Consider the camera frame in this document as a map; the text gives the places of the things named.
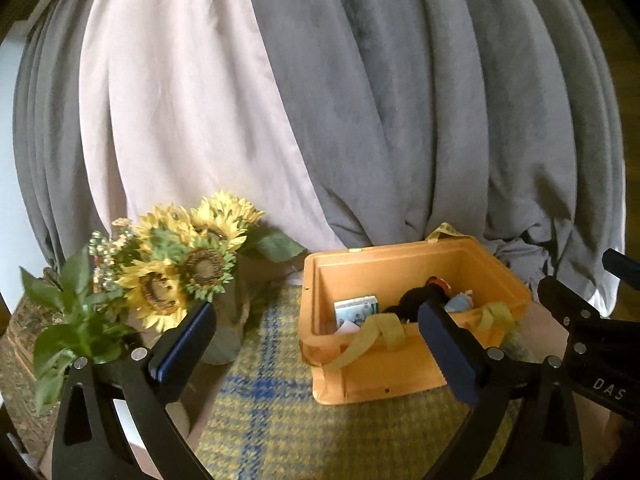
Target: sunflower bouquet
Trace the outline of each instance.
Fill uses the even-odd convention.
[[[263,211],[220,191],[187,210],[156,206],[140,224],[113,222],[110,238],[94,233],[94,287],[111,294],[115,312],[134,310],[143,326],[177,326],[197,301],[213,301],[235,276],[239,253],[282,262],[304,247],[262,224]]]

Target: sunflower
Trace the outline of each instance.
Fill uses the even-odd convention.
[[[197,300],[212,301],[216,294],[225,291],[225,283],[233,279],[231,270],[236,256],[228,250],[226,242],[195,237],[191,250],[182,263],[182,277],[186,290]]]
[[[158,332],[175,328],[187,315],[188,298],[180,287],[180,275],[170,260],[140,262],[123,267],[117,281],[125,298],[143,319],[143,326]]]
[[[212,196],[209,203],[219,215],[237,221],[241,229],[253,227],[264,216],[264,211],[258,211],[247,199],[238,198],[224,190]]]
[[[191,209],[191,223],[201,234],[226,242],[229,251],[238,250],[246,240],[246,236],[242,236],[246,230],[239,228],[233,218],[216,215],[205,199],[202,199],[199,208]]]
[[[146,242],[154,229],[168,229],[176,233],[183,243],[188,243],[193,234],[188,211],[181,206],[174,206],[173,203],[167,206],[157,205],[151,213],[139,217],[139,220],[140,225],[135,226],[134,230],[140,238],[142,250],[147,253],[151,252],[151,247]]]

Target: orange plastic bin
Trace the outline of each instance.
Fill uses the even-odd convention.
[[[305,260],[298,337],[305,362],[311,365],[313,394],[321,404],[385,399],[446,384],[417,323],[404,327],[406,344],[389,352],[379,340],[365,354],[336,371],[325,371],[353,340],[336,330],[334,301],[375,295],[380,311],[398,304],[410,288],[430,276],[444,278],[453,293],[473,290],[474,306],[503,301],[514,319],[521,319],[531,300],[529,289],[473,238],[446,238],[436,243],[311,254]],[[454,314],[485,347],[498,346],[504,331],[497,326],[474,331],[481,312]]]

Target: wooden floor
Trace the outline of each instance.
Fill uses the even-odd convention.
[[[640,261],[640,48],[607,0],[581,0],[602,43],[616,87],[626,161],[626,254]],[[640,292],[620,286],[618,319],[640,320]]]

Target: yellow and blue plaid fabric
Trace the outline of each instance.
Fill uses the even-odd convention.
[[[300,288],[252,304],[242,348],[196,450],[216,480],[419,479],[467,409],[447,387],[394,399],[322,406],[300,359]],[[482,464],[497,463],[513,411]]]

